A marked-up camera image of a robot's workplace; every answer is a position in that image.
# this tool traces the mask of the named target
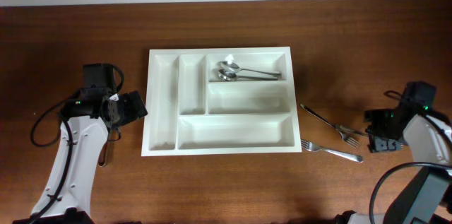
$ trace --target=silverware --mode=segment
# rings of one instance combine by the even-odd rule
[[[331,127],[333,127],[337,132],[339,132],[341,139],[348,143],[348,145],[358,148],[359,146],[359,142],[354,139],[351,136],[348,136],[347,133],[354,133],[360,136],[367,136],[367,134],[364,135],[364,133],[360,132],[360,131],[355,131],[353,129],[349,129],[345,126],[342,125],[334,125],[332,123],[330,123],[329,121],[325,120],[323,117],[321,117],[320,115],[318,115],[317,113],[315,113],[312,109],[310,109],[309,107],[300,104],[300,107],[303,107],[303,109],[305,109],[308,113],[314,115],[315,117],[319,118],[320,120],[322,120],[323,122],[325,122],[326,124],[330,125]]]
[[[228,72],[224,69],[218,70],[218,76],[224,81],[236,81],[239,78],[247,78],[247,79],[254,79],[254,80],[267,80],[267,81],[276,81],[277,80],[277,78],[274,78],[274,77],[273,78],[269,78],[269,77],[261,78],[261,77],[257,77],[257,76],[239,76],[239,75],[236,75],[235,73]]]
[[[253,71],[253,72],[257,72],[257,73],[264,73],[264,74],[270,75],[270,76],[281,76],[281,71],[266,72],[266,71],[257,71],[254,69],[244,69],[244,68],[240,68],[239,65],[237,65],[236,63],[234,63],[232,61],[222,61],[220,65],[224,70],[231,72],[231,73],[239,73],[242,70],[246,70],[246,71]]]
[[[346,158],[348,160],[353,160],[353,161],[356,161],[356,162],[359,162],[359,163],[362,163],[364,161],[364,159],[360,155],[355,155],[355,154],[351,154],[351,153],[344,153],[344,152],[341,152],[341,151],[328,149],[328,148],[325,148],[325,147],[320,146],[318,144],[306,141],[304,139],[302,139],[302,148],[306,149],[308,151],[311,151],[311,152],[325,151],[325,152],[332,153],[332,154],[340,156],[342,158]]]

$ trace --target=metal spoon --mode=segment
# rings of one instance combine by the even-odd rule
[[[234,73],[228,72],[224,69],[218,70],[218,77],[220,77],[224,81],[233,82],[239,78],[247,78],[247,79],[255,79],[255,80],[267,80],[267,81],[275,81],[277,78],[261,78],[256,76],[238,76]]]
[[[231,73],[239,73],[242,70],[247,70],[247,71],[253,71],[253,72],[257,72],[257,73],[264,73],[264,74],[270,75],[270,76],[281,76],[281,71],[265,72],[265,71],[257,71],[257,70],[253,70],[253,69],[242,69],[239,67],[239,65],[235,64],[232,61],[222,61],[220,65],[226,71],[231,72]]]

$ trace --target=utensil organizer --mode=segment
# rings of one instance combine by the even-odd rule
[[[289,47],[155,49],[149,55],[142,156],[302,151]],[[224,82],[217,73],[224,60],[282,76]]]

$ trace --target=tabletop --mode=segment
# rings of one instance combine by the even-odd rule
[[[365,110],[393,108],[386,90],[409,81],[437,87],[434,108],[452,116],[452,0],[292,0],[115,4],[0,9],[0,222],[27,218],[46,185],[57,145],[30,142],[35,120],[83,85],[84,64],[111,63],[124,92],[146,93],[149,49],[290,47],[297,103],[331,122],[364,129]],[[360,154],[141,157],[143,120],[126,125],[98,167],[91,198],[96,223],[286,223],[367,213],[377,180],[412,160],[409,148],[354,149],[328,125],[298,110],[302,138]],[[37,130],[57,132],[57,116]],[[416,169],[385,182],[384,213]]]

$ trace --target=silver fork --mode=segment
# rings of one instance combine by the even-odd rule
[[[354,133],[354,134],[358,134],[356,133],[356,131],[346,128],[342,125],[334,125],[332,123],[330,123],[329,121],[327,121],[326,119],[324,119],[323,117],[321,117],[320,115],[318,115],[317,113],[315,113],[312,109],[310,109],[309,107],[303,105],[300,103],[300,107],[303,107],[303,109],[305,109],[309,114],[314,115],[315,117],[319,118],[320,120],[322,120],[323,122],[325,122],[326,124],[330,125],[331,127],[333,127],[337,132],[339,132],[341,139],[348,143],[349,146],[358,148],[359,146],[359,142],[358,140],[354,139],[351,136],[348,136],[347,133]]]
[[[304,139],[301,139],[301,141],[302,141],[302,148],[306,149],[308,151],[312,151],[312,152],[325,151],[325,152],[332,153],[332,154],[340,156],[342,158],[346,158],[348,160],[353,160],[353,161],[356,161],[356,162],[359,162],[359,163],[364,161],[364,159],[360,155],[355,155],[355,154],[351,154],[351,153],[344,153],[344,152],[341,152],[341,151],[328,149],[328,148],[320,146],[320,145],[318,145],[316,143],[312,143],[312,142],[306,141]]]

